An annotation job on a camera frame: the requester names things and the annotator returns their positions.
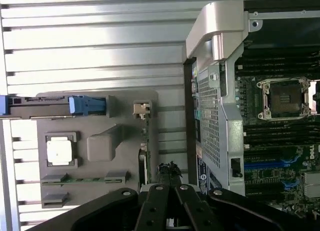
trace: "circuit board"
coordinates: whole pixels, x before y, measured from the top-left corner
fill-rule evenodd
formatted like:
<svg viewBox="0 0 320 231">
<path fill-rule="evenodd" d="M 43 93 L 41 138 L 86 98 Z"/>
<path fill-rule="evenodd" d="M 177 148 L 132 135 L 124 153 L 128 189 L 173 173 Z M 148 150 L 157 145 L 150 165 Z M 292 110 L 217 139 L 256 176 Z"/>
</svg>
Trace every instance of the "circuit board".
<svg viewBox="0 0 320 231">
<path fill-rule="evenodd" d="M 247 49 L 235 70 L 235 99 L 243 118 L 245 195 L 316 219 L 320 117 L 318 103 L 309 104 L 319 96 L 319 52 Z M 316 89 L 312 94 L 310 87 Z"/>
</svg>

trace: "screw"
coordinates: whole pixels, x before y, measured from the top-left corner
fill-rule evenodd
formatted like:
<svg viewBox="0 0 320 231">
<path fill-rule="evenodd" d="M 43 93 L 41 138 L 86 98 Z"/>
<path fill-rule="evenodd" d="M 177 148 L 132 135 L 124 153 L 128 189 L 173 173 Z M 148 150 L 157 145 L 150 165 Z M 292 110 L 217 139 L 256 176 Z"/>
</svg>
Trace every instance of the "screw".
<svg viewBox="0 0 320 231">
<path fill-rule="evenodd" d="M 214 195 L 222 195 L 223 192 L 221 190 L 215 190 L 215 191 L 213 191 L 213 194 Z"/>
<path fill-rule="evenodd" d="M 187 190 L 188 188 L 189 188 L 189 187 L 188 187 L 187 185 L 181 185 L 181 186 L 180 186 L 180 189 L 181 189 L 181 190 Z"/>
</svg>

